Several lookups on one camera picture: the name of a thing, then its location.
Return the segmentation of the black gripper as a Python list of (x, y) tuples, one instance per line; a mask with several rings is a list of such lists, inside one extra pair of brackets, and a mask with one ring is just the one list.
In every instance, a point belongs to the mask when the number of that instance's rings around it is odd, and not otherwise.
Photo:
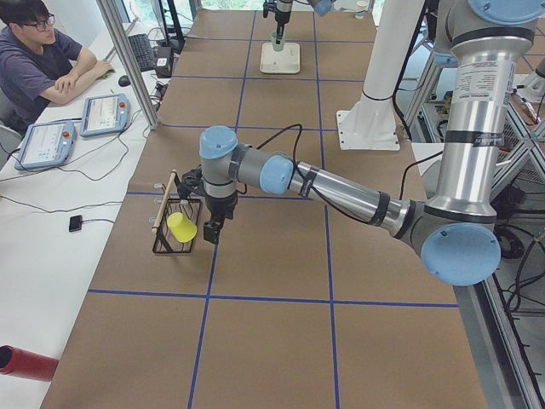
[(284, 24), (290, 21), (292, 0), (274, 0), (273, 3), (275, 6), (275, 20), (278, 22), (274, 44), (281, 46), (284, 41)]
[(238, 203), (238, 192), (235, 191), (222, 198), (207, 194), (205, 201), (210, 213), (210, 219), (203, 224), (204, 240), (213, 245), (218, 245), (225, 219), (233, 219), (235, 207)]

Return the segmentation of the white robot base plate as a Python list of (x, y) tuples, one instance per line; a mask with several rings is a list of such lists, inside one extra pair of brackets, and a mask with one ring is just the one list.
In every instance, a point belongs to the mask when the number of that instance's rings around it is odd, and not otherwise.
[(384, 3), (361, 97), (351, 110), (336, 113), (341, 149), (399, 150), (394, 94), (424, 12), (423, 1)]

